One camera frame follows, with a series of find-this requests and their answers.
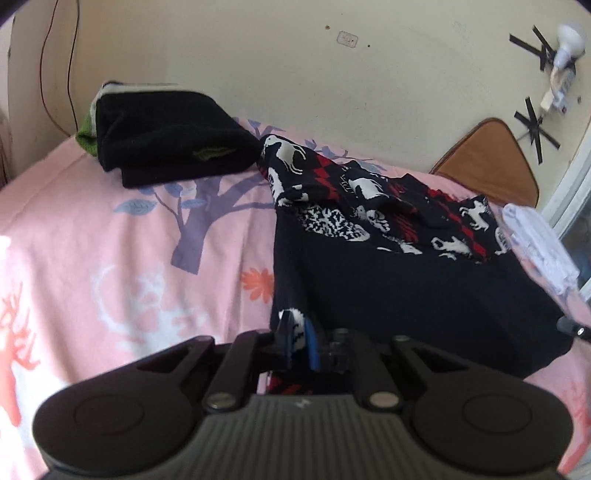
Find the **white wall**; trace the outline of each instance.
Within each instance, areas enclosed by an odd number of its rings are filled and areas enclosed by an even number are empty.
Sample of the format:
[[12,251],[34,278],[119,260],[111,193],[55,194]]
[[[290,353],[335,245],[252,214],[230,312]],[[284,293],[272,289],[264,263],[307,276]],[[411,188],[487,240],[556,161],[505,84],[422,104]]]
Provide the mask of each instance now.
[[[71,127],[65,71],[74,3],[63,2],[46,78],[52,109]],[[9,101],[20,169],[59,141],[40,110],[34,71],[49,3],[31,0],[13,28]],[[526,96],[539,102],[548,76],[509,33],[538,46],[533,24],[554,42],[557,24],[569,19],[591,37],[591,15],[574,0],[82,0],[74,100],[83,116],[106,80],[179,83],[212,95],[232,115],[428,171],[483,118],[524,132],[513,114],[525,112]],[[336,42],[340,30],[359,37],[356,48]],[[521,143],[540,206],[591,115],[591,54],[577,72],[572,97],[582,103],[544,122],[560,151],[543,140],[538,166],[535,149]]]

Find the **white light bulb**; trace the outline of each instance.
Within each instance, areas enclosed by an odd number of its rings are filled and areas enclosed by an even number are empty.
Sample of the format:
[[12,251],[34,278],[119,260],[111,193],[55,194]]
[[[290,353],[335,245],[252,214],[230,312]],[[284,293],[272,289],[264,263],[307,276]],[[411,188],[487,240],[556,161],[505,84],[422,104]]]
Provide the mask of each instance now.
[[580,25],[575,23],[558,26],[558,43],[560,47],[554,57],[554,67],[563,69],[570,59],[580,57],[585,51],[587,34]]

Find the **pink bedsheet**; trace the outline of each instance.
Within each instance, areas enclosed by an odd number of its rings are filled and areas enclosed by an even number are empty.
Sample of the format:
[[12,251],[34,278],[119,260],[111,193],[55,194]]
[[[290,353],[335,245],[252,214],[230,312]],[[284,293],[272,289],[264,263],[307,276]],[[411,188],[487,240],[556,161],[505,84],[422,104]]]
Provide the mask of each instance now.
[[[242,124],[258,135],[273,129]],[[351,158],[284,135],[336,161]],[[392,177],[408,172],[363,165]],[[413,174],[432,188],[471,196],[450,180]],[[271,203],[254,169],[125,190],[118,171],[104,173],[74,140],[0,192],[0,478],[33,480],[45,471],[31,422],[57,390],[196,334],[227,342],[268,324]],[[577,293],[557,301],[591,325]],[[529,379],[559,396],[574,418],[563,472],[589,442],[589,371],[591,346],[577,341]]]

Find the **brown leather pad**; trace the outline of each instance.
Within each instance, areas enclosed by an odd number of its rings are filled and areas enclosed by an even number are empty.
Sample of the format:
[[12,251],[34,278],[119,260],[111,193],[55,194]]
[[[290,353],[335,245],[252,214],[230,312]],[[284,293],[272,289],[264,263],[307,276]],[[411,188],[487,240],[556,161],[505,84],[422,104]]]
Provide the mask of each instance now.
[[487,118],[462,138],[431,173],[484,194],[499,205],[535,207],[540,190],[525,155],[507,124]]

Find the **white cloth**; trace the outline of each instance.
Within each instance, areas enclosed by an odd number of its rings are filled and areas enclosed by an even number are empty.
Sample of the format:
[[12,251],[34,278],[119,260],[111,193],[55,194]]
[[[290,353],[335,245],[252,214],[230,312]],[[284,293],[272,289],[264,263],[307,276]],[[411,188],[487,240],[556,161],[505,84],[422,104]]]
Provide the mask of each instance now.
[[558,295],[578,288],[579,269],[552,227],[530,207],[509,203],[503,208],[503,220],[512,231],[511,238],[524,250]]

